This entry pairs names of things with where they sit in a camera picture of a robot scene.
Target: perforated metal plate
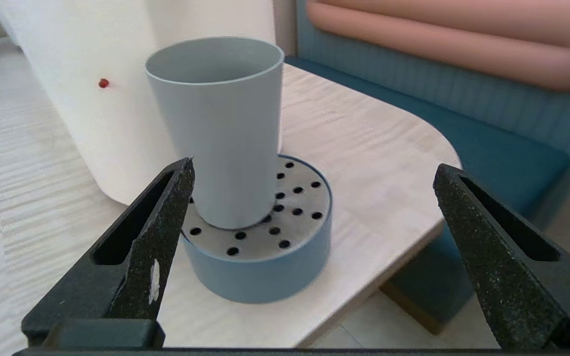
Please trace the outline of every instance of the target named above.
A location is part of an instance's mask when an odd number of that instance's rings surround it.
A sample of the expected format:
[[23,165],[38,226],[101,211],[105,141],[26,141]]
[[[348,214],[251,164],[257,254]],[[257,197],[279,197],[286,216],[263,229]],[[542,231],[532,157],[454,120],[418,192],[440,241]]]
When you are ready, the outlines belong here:
[[307,243],[330,213],[330,189],[307,164],[286,157],[279,162],[274,207],[263,221],[224,230],[208,225],[190,204],[183,226],[186,239],[202,253],[238,262],[275,259]]

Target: teal seat cushion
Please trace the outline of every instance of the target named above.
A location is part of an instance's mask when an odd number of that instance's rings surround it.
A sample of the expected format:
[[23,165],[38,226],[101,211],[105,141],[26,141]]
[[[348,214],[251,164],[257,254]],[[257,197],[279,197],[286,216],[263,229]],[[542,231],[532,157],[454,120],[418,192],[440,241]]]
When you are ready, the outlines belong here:
[[[305,59],[287,57],[285,62],[421,117],[450,141],[465,171],[525,217],[531,217],[570,164],[561,151],[436,104]],[[391,283],[442,323],[450,320],[474,291],[447,227],[396,273]]]

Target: wooden table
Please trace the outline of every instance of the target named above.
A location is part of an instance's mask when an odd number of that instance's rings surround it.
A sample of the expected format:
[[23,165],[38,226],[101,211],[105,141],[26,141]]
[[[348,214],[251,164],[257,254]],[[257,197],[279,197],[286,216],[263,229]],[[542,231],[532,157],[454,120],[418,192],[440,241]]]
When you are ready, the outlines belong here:
[[[308,288],[246,305],[203,287],[180,247],[158,320],[165,345],[310,345],[439,233],[437,165],[450,143],[415,115],[285,66],[283,153],[334,193],[328,263]],[[0,40],[0,355],[25,347],[21,318],[124,206],[104,196],[21,52]]]

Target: gray cup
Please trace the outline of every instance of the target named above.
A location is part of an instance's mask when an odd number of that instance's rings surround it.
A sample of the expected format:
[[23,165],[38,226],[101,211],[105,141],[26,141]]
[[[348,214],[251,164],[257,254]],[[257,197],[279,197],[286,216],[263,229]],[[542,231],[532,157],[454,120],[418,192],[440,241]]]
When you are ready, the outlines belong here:
[[192,197],[220,228],[258,223],[276,190],[283,51],[250,38],[202,38],[146,61],[179,156],[193,156]]

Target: white paint chip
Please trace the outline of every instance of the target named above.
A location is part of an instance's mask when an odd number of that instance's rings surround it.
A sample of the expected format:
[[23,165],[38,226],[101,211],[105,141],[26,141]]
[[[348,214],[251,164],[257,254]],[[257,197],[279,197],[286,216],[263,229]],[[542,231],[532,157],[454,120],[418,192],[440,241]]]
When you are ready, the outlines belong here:
[[160,264],[157,259],[153,260],[151,266],[151,290],[149,290],[149,304],[157,302],[160,296]]

